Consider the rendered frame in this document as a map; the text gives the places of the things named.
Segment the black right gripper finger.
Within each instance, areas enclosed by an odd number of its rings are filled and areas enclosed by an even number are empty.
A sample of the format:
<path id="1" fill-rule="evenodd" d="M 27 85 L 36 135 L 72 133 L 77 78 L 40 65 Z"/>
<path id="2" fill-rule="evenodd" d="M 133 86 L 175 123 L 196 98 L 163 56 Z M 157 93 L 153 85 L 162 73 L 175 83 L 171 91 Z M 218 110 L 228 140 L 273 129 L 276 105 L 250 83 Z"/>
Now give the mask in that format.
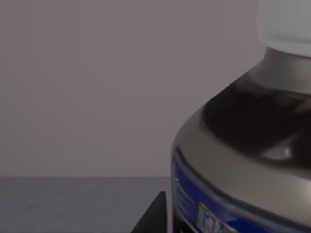
<path id="1" fill-rule="evenodd" d="M 166 192 L 161 191 L 152 201 L 132 233 L 167 233 Z"/>

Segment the blue label white cap bottle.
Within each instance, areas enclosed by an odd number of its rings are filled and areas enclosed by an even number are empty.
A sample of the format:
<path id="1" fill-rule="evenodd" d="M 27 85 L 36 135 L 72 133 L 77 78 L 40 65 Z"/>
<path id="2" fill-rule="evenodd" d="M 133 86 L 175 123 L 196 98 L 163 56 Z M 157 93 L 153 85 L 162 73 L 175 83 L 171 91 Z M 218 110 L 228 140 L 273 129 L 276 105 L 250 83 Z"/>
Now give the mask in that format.
<path id="1" fill-rule="evenodd" d="M 173 233 L 311 233 L 311 0 L 259 0 L 263 59 L 172 145 Z"/>

